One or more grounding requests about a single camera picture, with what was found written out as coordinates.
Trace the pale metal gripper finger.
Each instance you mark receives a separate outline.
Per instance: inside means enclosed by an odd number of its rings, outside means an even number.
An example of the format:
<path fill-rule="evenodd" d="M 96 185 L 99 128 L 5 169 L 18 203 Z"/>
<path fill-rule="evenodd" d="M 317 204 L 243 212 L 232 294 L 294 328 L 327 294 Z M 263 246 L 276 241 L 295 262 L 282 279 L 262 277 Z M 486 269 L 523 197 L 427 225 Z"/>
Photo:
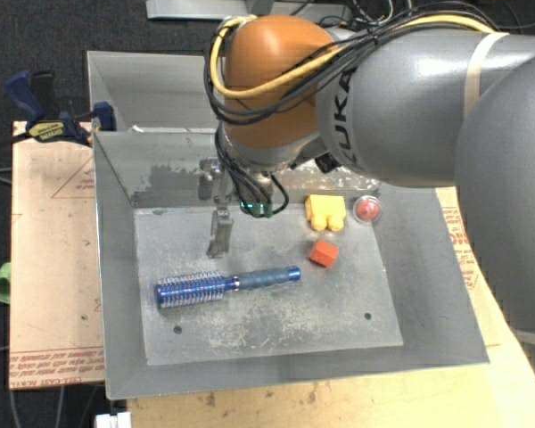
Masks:
<path fill-rule="evenodd" d="M 200 200 L 207 201 L 211 199 L 214 182 L 220 179 L 223 169 L 217 157 L 200 160 L 199 167 L 198 197 Z"/>
<path fill-rule="evenodd" d="M 221 258 L 229 252 L 234 221 L 226 207 L 217 207 L 212 214 L 207 256 Z"/>

